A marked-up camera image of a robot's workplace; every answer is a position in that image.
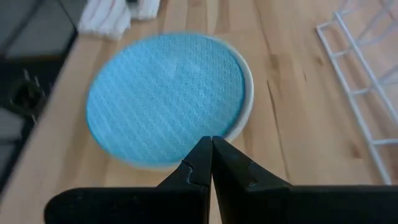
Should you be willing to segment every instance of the white dish rack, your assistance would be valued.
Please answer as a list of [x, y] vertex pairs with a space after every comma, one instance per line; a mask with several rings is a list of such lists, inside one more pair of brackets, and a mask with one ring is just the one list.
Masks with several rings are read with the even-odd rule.
[[[367, 22], [364, 29], [359, 33], [357, 37], [353, 37], [353, 33], [350, 31], [343, 18], [347, 15], [355, 13], [361, 7], [365, 7], [368, 2], [362, 1], [360, 4], [358, 4], [357, 7], [347, 9], [347, 5], [349, 3], [352, 3], [352, 1], [354, 0], [344, 0], [340, 8], [333, 13], [333, 18], [331, 21], [317, 26], [317, 32], [323, 45], [326, 48], [327, 54], [331, 60], [331, 63], [333, 64], [337, 76], [341, 84], [343, 85], [343, 89], [349, 99], [349, 103], [355, 113], [355, 116], [358, 119], [358, 124], [362, 129], [364, 137], [367, 141], [370, 155], [377, 166], [383, 182], [390, 185], [392, 184], [391, 176], [388, 172], [385, 162], [381, 158], [379, 148], [381, 146], [398, 144], [398, 138], [375, 139], [372, 136], [372, 133], [369, 130], [369, 126], [364, 119], [361, 108], [358, 105], [358, 96], [366, 94], [370, 91], [377, 93], [381, 99], [381, 102], [386, 107], [386, 110], [391, 116], [393, 122], [398, 126], [397, 110], [394, 108], [394, 105], [392, 104], [392, 101], [386, 94], [385, 90], [386, 86], [388, 85], [391, 86], [393, 84], [398, 84], [397, 79], [392, 78], [394, 74], [398, 75], [398, 61], [391, 68], [388, 68], [383, 74], [375, 74], [373, 68], [366, 60], [366, 57], [364, 57], [362, 51], [363, 47], [367, 45], [374, 45], [380, 41], [383, 41], [387, 36], [398, 31], [398, 19], [392, 19], [391, 23], [387, 26], [387, 29], [385, 29], [384, 32], [379, 34], [377, 37], [371, 40], [365, 40], [364, 38], [371, 29], [377, 26], [377, 22], [379, 20], [381, 20], [386, 14], [391, 13], [390, 10], [394, 6], [394, 4], [397, 3], [396, 0], [384, 0], [381, 4], [381, 9], [377, 13], [375, 13], [375, 15], [370, 15], [372, 18], [369, 20], [369, 22]], [[344, 36], [349, 45], [347, 49], [341, 50], [339, 52], [332, 52], [330, 42], [325, 35], [325, 31], [330, 28], [330, 26], [335, 25], [337, 25], [337, 27], [341, 29], [342, 33], [344, 33]], [[370, 85], [367, 88], [362, 88], [359, 90], [353, 90], [352, 88], [350, 88], [350, 85], [346, 78], [347, 74], [342, 71], [341, 66], [338, 63], [338, 59], [348, 53], [354, 53], [356, 59], [358, 59], [359, 61], [360, 66], [363, 68], [366, 76], [369, 78]]]

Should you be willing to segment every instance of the blue mop pad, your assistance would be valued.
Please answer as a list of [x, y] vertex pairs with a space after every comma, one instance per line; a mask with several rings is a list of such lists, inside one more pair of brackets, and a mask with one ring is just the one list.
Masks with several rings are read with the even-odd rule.
[[113, 156], [164, 167], [181, 161], [202, 136], [228, 133], [243, 101], [243, 72], [227, 47], [203, 35], [157, 35], [102, 68], [86, 119]]

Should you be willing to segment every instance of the butcher block countertop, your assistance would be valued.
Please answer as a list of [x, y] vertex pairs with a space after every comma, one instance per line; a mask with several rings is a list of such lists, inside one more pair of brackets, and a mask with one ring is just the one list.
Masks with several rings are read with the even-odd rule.
[[[381, 184], [315, 32], [337, 7], [335, 0], [162, 0], [156, 20], [132, 21], [120, 41], [80, 35], [3, 193], [0, 223], [43, 223], [45, 204], [67, 189], [156, 186], [172, 172], [135, 169], [104, 152], [86, 125], [85, 103], [113, 55], [176, 30], [214, 35], [247, 60], [254, 105], [236, 148], [292, 184]], [[221, 223], [214, 188], [210, 223]]]

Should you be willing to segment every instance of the white cloth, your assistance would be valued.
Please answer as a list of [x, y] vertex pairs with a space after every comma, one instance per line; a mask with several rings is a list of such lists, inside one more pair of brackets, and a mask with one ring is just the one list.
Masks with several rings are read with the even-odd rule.
[[138, 3], [130, 3], [132, 19], [155, 19], [159, 10], [160, 0], [139, 0]]
[[80, 18], [81, 33], [120, 39], [130, 28], [131, 13], [126, 0], [88, 0]]

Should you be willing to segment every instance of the white wire rack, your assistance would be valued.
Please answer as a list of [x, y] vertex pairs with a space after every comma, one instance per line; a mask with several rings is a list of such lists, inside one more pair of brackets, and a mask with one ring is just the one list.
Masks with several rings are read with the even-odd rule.
[[[363, 4], [359, 4], [358, 7], [354, 9], [345, 9], [347, 4], [353, 0], [344, 0], [343, 4], [340, 6], [340, 8], [333, 13], [333, 19], [329, 22], [326, 22], [324, 24], [320, 24], [317, 26], [317, 32], [318, 35], [323, 43], [323, 45], [326, 48], [327, 54], [333, 64], [333, 67], [336, 70], [337, 76], [343, 85], [344, 91], [349, 99], [349, 103], [356, 115], [356, 118], [358, 119], [359, 126], [361, 127], [364, 137], [366, 138], [370, 155], [374, 159], [374, 162], [377, 166], [377, 169], [381, 175], [381, 178], [385, 184], [391, 184], [391, 177], [389, 175], [389, 172], [387, 171], [387, 167], [384, 163], [384, 161], [381, 159], [381, 156], [378, 152], [379, 146], [383, 145], [390, 145], [390, 144], [398, 144], [398, 139], [374, 139], [372, 137], [372, 134], [369, 130], [369, 127], [367, 123], [365, 122], [365, 119], [363, 117], [363, 114], [358, 106], [357, 102], [357, 96], [365, 94], [369, 91], [374, 91], [376, 92], [379, 96], [384, 105], [386, 106], [386, 109], [388, 113], [390, 114], [393, 122], [398, 126], [398, 114], [395, 108], [393, 107], [391, 103], [391, 99], [386, 95], [385, 91], [385, 86], [386, 85], [391, 85], [391, 84], [398, 84], [397, 80], [393, 80], [390, 77], [393, 76], [393, 74], [398, 73], [398, 64], [392, 66], [387, 72], [385, 72], [382, 75], [375, 76], [371, 66], [369, 63], [366, 61], [362, 51], [361, 47], [365, 45], [372, 45], [376, 44], [383, 39], [386, 38], [391, 32], [395, 31], [396, 28], [398, 28], [398, 20], [392, 20], [391, 24], [387, 27], [387, 29], [379, 36], [376, 38], [373, 38], [371, 40], [364, 40], [364, 36], [373, 28], [376, 26], [377, 22], [387, 13], [389, 13], [389, 10], [392, 8], [392, 6], [396, 3], [396, 0], [386, 0], [384, 1], [382, 9], [377, 12], [373, 18], [366, 24], [365, 28], [360, 32], [357, 38], [354, 38], [350, 30], [348, 29], [348, 26], [344, 22], [343, 18], [347, 16], [348, 14], [351, 14], [355, 11], [357, 11], [360, 7], [363, 7]], [[347, 38], [349, 42], [349, 47], [345, 50], [342, 50], [340, 52], [332, 52], [331, 47], [328, 43], [328, 40], [325, 37], [324, 31], [330, 27], [332, 24], [337, 24], [339, 29], [344, 33], [344, 36]], [[371, 82], [370, 86], [367, 88], [363, 88], [360, 90], [352, 90], [349, 87], [349, 84], [347, 82], [347, 79], [342, 72], [341, 67], [339, 66], [339, 63], [337, 62], [337, 59], [348, 52], [353, 52], [355, 57], [360, 61], [360, 65], [364, 68], [364, 71], [366, 72], [366, 75], [369, 77], [369, 80]]]

